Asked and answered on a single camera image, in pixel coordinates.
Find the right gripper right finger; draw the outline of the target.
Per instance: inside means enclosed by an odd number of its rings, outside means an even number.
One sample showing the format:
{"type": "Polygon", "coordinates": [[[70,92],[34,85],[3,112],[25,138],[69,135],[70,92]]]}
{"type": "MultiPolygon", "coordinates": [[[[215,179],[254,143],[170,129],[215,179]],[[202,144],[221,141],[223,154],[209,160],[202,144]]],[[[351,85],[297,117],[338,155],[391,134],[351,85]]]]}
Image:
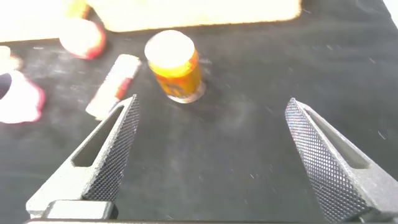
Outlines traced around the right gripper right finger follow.
{"type": "Polygon", "coordinates": [[[291,98],[285,120],[325,218],[397,222],[397,181],[308,105],[291,98]]]}

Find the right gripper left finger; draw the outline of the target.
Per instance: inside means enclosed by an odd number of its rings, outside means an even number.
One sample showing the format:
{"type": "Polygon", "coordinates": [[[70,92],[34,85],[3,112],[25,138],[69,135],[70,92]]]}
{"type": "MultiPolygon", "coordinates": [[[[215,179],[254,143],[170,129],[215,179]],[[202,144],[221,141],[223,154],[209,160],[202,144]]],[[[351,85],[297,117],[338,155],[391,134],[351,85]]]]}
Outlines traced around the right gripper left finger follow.
{"type": "Polygon", "coordinates": [[[120,101],[26,202],[31,218],[57,200],[114,202],[139,123],[136,95],[120,101]]]}

